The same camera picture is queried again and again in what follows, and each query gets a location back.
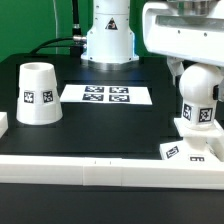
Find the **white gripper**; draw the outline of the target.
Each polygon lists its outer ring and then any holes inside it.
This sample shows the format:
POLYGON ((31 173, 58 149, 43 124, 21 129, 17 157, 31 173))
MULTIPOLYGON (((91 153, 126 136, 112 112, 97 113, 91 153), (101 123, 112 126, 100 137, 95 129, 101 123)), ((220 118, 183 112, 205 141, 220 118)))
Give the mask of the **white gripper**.
POLYGON ((183 59, 224 67, 224 0, 210 1, 207 15, 180 15, 174 2, 147 2, 142 26, 146 49, 168 56, 174 84, 183 59))

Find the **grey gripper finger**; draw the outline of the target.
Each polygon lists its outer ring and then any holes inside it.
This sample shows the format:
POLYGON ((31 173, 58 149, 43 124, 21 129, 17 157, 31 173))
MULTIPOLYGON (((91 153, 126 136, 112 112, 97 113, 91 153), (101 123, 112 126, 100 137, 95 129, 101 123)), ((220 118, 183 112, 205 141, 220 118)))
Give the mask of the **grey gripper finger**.
POLYGON ((213 99, 214 100, 224 100, 224 88, 222 88, 220 85, 214 86, 213 99))

